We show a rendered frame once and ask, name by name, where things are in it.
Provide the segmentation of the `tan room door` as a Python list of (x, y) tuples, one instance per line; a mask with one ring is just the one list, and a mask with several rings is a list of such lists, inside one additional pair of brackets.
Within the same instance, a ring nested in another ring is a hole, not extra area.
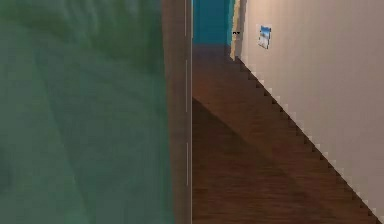
[[(241, 0), (235, 0), (234, 7), (233, 7), (232, 32), (238, 31), (238, 24), (239, 24), (239, 18), (240, 18), (240, 6), (241, 6)], [(233, 61), (235, 60), (237, 37), (238, 35), (232, 33), (230, 57)]]

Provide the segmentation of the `blue framed wall picture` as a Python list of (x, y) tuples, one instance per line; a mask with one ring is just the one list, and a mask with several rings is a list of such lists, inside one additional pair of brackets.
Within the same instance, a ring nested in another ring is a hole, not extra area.
[(268, 26), (260, 26), (258, 45), (264, 49), (268, 49), (270, 45), (271, 28)]

